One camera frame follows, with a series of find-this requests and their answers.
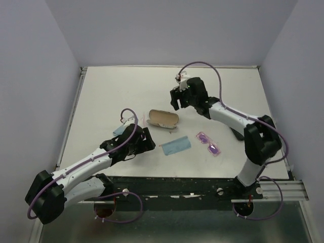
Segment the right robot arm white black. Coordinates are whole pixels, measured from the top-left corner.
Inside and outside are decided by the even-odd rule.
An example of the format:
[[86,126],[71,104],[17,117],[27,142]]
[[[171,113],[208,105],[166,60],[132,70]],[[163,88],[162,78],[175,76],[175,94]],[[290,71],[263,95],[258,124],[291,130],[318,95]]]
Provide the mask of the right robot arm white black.
[[247,160],[236,176],[238,183],[233,185],[233,193],[238,198],[245,198],[251,193],[251,186],[256,182],[263,166],[279,150],[282,143],[274,130],[271,117],[250,117],[245,113],[230,110],[219,98],[208,95],[203,80],[194,77],[186,80],[184,88],[180,86],[170,91],[171,105],[175,110],[192,106],[199,115],[221,122],[244,138]]

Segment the marbled glasses case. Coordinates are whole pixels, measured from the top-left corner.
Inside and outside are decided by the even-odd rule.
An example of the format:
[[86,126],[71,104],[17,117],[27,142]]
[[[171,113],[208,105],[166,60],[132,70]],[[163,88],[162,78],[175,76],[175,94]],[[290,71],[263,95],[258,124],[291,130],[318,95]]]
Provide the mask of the marbled glasses case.
[[176,129],[179,116],[175,113],[152,109],[149,111],[147,123],[165,129]]

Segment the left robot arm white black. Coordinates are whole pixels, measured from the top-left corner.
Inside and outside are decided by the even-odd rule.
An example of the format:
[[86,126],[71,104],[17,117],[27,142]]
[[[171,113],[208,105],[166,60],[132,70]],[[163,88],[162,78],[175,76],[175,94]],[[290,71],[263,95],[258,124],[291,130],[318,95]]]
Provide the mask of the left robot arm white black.
[[149,129],[130,124],[121,135],[104,141],[73,165],[52,173],[39,172],[25,197],[28,219],[38,218],[48,224],[58,218],[68,204],[94,197],[109,199],[112,187],[94,174],[154,149]]

